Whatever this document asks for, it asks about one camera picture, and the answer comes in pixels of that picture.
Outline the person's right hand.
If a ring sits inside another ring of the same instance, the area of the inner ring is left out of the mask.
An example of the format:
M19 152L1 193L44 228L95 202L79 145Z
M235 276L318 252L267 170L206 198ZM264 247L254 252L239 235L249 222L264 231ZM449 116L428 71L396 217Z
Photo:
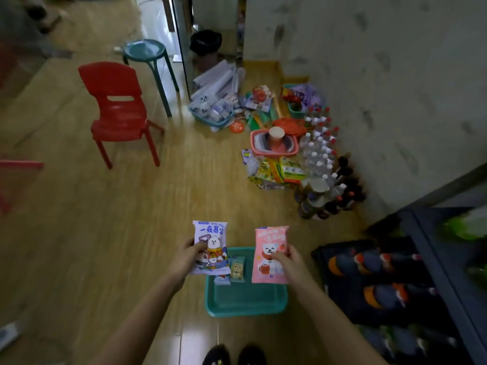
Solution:
M287 282L294 289L300 300L308 300L312 296L324 295L323 290L314 281L303 258L298 250L292 246L287 246L292 262L281 263Z

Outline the purple bear-print snack packet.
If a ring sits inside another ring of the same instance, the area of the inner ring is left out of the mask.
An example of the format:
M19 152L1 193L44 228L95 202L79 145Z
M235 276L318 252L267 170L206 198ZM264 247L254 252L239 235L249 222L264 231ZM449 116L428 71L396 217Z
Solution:
M227 249L227 222L193 221L194 244L204 242L190 271L191 275L226 276L230 274Z

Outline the pink bear-print snack packet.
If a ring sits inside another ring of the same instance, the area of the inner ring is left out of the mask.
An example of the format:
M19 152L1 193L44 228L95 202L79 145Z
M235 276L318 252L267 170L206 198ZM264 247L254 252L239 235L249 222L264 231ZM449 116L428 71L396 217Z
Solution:
M252 283L287 284L283 267L272 257L287 253L288 226L258 228L253 260Z

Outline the person's right forearm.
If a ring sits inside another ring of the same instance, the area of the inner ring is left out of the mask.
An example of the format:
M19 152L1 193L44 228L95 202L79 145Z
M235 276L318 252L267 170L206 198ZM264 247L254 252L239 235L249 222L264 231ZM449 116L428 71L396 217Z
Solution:
M334 365L389 365L313 280L294 288Z

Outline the small green snack packet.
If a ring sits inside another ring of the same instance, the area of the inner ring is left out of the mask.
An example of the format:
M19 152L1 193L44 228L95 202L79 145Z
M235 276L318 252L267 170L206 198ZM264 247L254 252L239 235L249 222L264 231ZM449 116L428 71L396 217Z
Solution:
M230 261L230 275L229 275L229 280L231 283L245 282L245 267L246 267L246 257L232 256Z

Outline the teal plastic tray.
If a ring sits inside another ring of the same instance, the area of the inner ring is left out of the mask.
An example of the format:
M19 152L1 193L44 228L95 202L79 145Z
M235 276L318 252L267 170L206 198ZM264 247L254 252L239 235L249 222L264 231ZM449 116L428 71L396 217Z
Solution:
M230 247L230 257L246 258L243 283L216 285L213 276L205 280L205 308L216 318L282 313L288 303L287 286L252 283L254 247Z

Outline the person's right black shoe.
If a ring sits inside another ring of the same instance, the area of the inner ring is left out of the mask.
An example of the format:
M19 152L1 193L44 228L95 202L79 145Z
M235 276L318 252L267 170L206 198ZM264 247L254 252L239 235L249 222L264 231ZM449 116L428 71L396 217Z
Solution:
M255 343L249 343L240 351L237 365L267 365L265 353Z

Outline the person's black shoe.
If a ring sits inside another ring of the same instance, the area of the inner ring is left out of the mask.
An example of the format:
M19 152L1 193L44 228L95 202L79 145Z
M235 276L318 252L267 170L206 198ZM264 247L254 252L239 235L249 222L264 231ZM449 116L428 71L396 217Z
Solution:
M255 343L249 343L240 351L237 365L267 365L265 353Z
M230 365L230 354L224 344L212 347L206 354L202 365Z

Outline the pink plastic basin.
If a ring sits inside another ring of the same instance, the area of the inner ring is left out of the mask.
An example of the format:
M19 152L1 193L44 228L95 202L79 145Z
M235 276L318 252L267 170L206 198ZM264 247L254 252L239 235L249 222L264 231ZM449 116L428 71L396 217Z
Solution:
M283 143L277 148L271 148L269 144L269 130L254 130L250 134L251 150L256 157L278 159L280 157L293 157L299 152L299 143L296 136L285 135Z

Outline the person's left black shoe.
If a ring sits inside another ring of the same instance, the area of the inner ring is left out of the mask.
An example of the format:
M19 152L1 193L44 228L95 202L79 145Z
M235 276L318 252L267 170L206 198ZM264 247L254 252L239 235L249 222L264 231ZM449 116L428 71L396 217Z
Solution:
M230 365L230 354L224 344L212 347L206 354L202 365Z

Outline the orange plastic lid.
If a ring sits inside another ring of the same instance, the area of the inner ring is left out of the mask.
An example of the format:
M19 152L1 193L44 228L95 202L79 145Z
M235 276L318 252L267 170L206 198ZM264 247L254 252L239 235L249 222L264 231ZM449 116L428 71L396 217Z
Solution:
M284 130L285 135L302 137L307 133L303 119L279 118L272 122L274 127L280 127Z

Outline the green orange packets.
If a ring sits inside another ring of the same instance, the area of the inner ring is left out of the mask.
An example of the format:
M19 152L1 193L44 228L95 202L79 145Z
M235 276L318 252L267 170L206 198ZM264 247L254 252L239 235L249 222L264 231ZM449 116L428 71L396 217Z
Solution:
M248 117L247 128L250 132L259 129L270 129L274 126L274 121L279 118L275 109L271 109L269 112L255 110Z

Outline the bundle of white paper rolls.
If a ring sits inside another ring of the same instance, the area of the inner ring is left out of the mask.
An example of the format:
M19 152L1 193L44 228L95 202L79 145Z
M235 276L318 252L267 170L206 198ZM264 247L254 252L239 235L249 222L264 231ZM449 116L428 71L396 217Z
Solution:
M246 73L246 70L243 67L237 67L236 63L222 60L193 79L192 83L196 91L190 96L190 100L195 101L204 96L238 94Z

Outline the dark blue shelf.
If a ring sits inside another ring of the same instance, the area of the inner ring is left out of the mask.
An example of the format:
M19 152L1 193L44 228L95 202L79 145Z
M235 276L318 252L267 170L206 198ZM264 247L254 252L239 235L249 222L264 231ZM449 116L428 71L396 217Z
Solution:
M324 248L414 250L421 255L469 357L454 364L487 365L487 238L463 240L444 226L449 218L485 205L487 190L468 190L478 184L487 184L487 163L375 222L366 230L373 239L314 249L311 257L324 289L321 258L315 260Z

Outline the teal round stool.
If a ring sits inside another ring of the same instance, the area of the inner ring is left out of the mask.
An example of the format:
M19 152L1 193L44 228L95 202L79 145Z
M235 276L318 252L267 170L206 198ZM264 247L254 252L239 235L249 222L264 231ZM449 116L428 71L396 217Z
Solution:
M134 42L129 42L122 48L123 63L129 66L129 61L145 63L150 68L157 90L161 97L166 115L168 118L172 117L166 93L164 91L161 75L158 68L158 61L163 59L166 62L167 69L172 79L176 93L179 93L179 85L177 83L166 46L154 39L140 39Z

